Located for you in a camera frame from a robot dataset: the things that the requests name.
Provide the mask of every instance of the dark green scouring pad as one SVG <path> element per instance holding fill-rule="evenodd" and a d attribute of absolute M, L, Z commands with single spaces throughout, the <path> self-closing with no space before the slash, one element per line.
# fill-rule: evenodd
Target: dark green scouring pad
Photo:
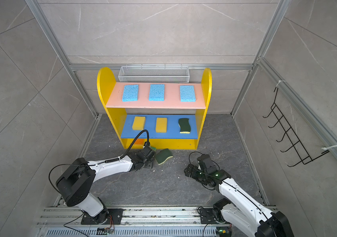
<path fill-rule="evenodd" d="M 159 165 L 165 163 L 166 160 L 172 157 L 172 153 L 169 149 L 163 149 L 158 154 L 154 156 L 155 160 Z"/>
<path fill-rule="evenodd" d="M 191 126 L 188 118 L 180 118 L 179 127 L 181 134 L 189 134 L 191 132 Z"/>

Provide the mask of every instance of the black wire rack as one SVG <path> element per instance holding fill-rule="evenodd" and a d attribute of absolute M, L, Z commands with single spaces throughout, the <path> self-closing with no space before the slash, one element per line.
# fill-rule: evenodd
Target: black wire rack
<path fill-rule="evenodd" d="M 291 146 L 287 149 L 287 150 L 280 150 L 280 152 L 287 152 L 289 151 L 289 149 L 291 148 L 294 148 L 294 150 L 296 151 L 296 154 L 298 155 L 300 161 L 294 165 L 287 165 L 288 167 L 294 167 L 296 166 L 297 164 L 300 164 L 300 163 L 303 163 L 304 165 L 305 164 L 308 164 L 312 161 L 314 161 L 315 159 L 317 158 L 320 158 L 322 157 L 323 155 L 327 154 L 329 152 L 329 150 L 326 150 L 324 152 L 321 153 L 321 155 L 319 155 L 318 157 L 316 158 L 312 158 L 308 151 L 306 150 L 306 148 L 304 147 L 303 143 L 301 142 L 301 140 L 299 139 L 299 137 L 297 136 L 296 132 L 294 131 L 294 129 L 292 128 L 292 126 L 290 125 L 290 123 L 287 121 L 286 117 L 283 115 L 282 111 L 280 110 L 280 108 L 277 106 L 277 104 L 275 103 L 276 99 L 277 99 L 277 94 L 278 94 L 278 88 L 276 87 L 275 90 L 274 90 L 274 93 L 275 93 L 275 98 L 274 98 L 274 103 L 272 103 L 270 109 L 270 113 L 265 117 L 263 116 L 264 118 L 267 118 L 269 117 L 271 114 L 274 114 L 274 116 L 276 117 L 277 119 L 277 122 L 274 124 L 274 126 L 270 127 L 268 126 L 269 128 L 273 128 L 275 127 L 277 124 L 280 124 L 280 126 L 282 127 L 283 131 L 284 131 L 284 134 L 282 136 L 282 139 L 280 141 L 276 140 L 277 142 L 282 142 L 283 139 L 285 138 L 285 136 L 287 135 L 289 141 L 291 142 Z M 289 128 L 288 129 L 285 129 L 286 126 L 283 125 L 283 122 L 286 121 L 286 123 L 288 124 Z M 289 136 L 289 132 L 292 132 L 295 137 L 293 137 L 293 139 L 291 139 L 291 137 Z M 299 152 L 299 149 L 302 149 L 305 151 L 305 154 L 302 154 L 300 155 L 300 152 Z"/>

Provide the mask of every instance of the hook rack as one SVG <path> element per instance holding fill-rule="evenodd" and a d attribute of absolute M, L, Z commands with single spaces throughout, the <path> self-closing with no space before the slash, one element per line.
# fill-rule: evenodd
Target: hook rack
<path fill-rule="evenodd" d="M 280 110 L 280 108 L 279 108 L 279 107 L 277 106 L 277 104 L 275 103 L 275 100 L 277 99 L 277 94 L 278 94 L 278 88 L 277 88 L 277 87 L 274 89 L 274 92 L 275 92 L 275 91 L 276 91 L 276 93 L 275 93 L 274 102 L 272 103 L 272 105 L 271 105 L 271 107 L 270 107 L 271 111 L 270 111 L 270 113 L 269 113 L 266 117 L 265 117 L 265 116 L 263 116 L 263 117 L 264 117 L 264 118 L 267 118 L 267 117 L 270 116 L 271 113 L 274 114 L 275 117 L 276 117 L 276 119 L 277 119 L 278 121 L 274 124 L 274 126 L 272 126 L 272 127 L 268 126 L 268 127 L 269 127 L 269 128 L 273 128 L 273 127 L 275 127 L 275 126 L 279 123 L 280 126 L 282 127 L 283 131 L 284 131 L 284 134 L 283 134 L 283 136 L 282 136 L 282 139 L 281 139 L 280 141 L 278 141 L 278 140 L 276 140 L 276 141 L 277 141 L 277 142 L 283 141 L 285 135 L 287 135 L 289 141 L 291 142 L 291 146 L 290 146 L 287 150 L 281 150 L 280 152 L 287 152 L 287 151 L 289 151 L 289 149 L 294 148 L 295 151 L 296 151 L 296 154 L 298 155 L 298 157 L 299 157 L 299 159 L 300 159 L 300 161 L 299 161 L 298 163 L 296 163 L 296 164 L 294 164 L 294 165 L 287 165 L 287 166 L 288 166 L 288 167 L 294 167 L 294 166 L 296 166 L 297 164 L 300 164 L 300 163 L 303 163 L 303 164 L 305 165 L 305 164 L 308 164 L 308 163 L 314 161 L 315 159 L 317 159 L 317 158 L 319 158 L 319 157 L 321 157 L 321 156 L 327 154 L 327 153 L 329 152 L 329 150 L 326 150 L 326 151 L 322 152 L 321 155 L 319 155 L 319 156 L 316 157 L 316 158 L 312 158 L 312 157 L 308 154 L 307 149 L 304 147 L 303 143 L 301 142 L 301 140 L 299 139 L 299 137 L 298 137 L 297 134 L 295 133 L 294 129 L 292 128 L 292 126 L 290 125 L 290 123 L 288 122 L 288 120 L 286 119 L 286 117 L 283 115 L 283 113 L 282 113 L 282 111 Z M 275 109 L 275 108 L 278 109 L 278 111 L 280 112 L 281 115 L 277 116 L 277 114 L 274 112 L 274 109 Z M 286 130 L 286 129 L 284 128 L 282 122 L 280 121 L 281 119 L 284 119 L 284 120 L 288 123 L 289 129 Z M 291 140 L 290 136 L 288 135 L 288 132 L 290 132 L 290 131 L 292 131 L 292 132 L 295 134 L 296 139 L 297 139 L 296 142 L 294 142 L 293 140 Z M 301 157 L 301 155 L 299 154 L 298 149 L 297 149 L 296 146 L 295 146 L 295 145 L 298 144 L 298 143 L 303 147 L 303 149 L 305 150 L 305 152 L 306 152 L 306 154 L 307 154 L 307 156 L 306 156 L 305 158 L 302 158 L 302 157 Z"/>

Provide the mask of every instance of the white mesh basket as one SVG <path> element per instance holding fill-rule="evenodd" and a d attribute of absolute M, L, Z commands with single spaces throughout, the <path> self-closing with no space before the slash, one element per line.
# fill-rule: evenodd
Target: white mesh basket
<path fill-rule="evenodd" d="M 172 82 L 190 80 L 187 66 L 125 66 L 119 73 L 120 82 Z"/>

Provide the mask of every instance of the gray floor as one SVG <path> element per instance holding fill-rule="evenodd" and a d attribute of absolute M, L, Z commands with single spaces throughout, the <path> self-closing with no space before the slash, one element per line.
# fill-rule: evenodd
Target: gray floor
<path fill-rule="evenodd" d="M 208 115 L 197 149 L 220 165 L 253 198 L 262 202 L 244 153 L 237 129 L 230 115 Z M 109 159 L 123 154 L 124 149 L 109 121 L 102 116 L 86 153 L 86 160 Z M 96 181 L 91 192 L 106 205 L 207 205 L 212 206 L 223 196 L 202 187 L 186 177 L 192 150 L 172 150 L 174 157 L 164 164 L 154 161 L 152 169 L 115 174 Z M 195 161 L 199 154 L 192 154 Z"/>

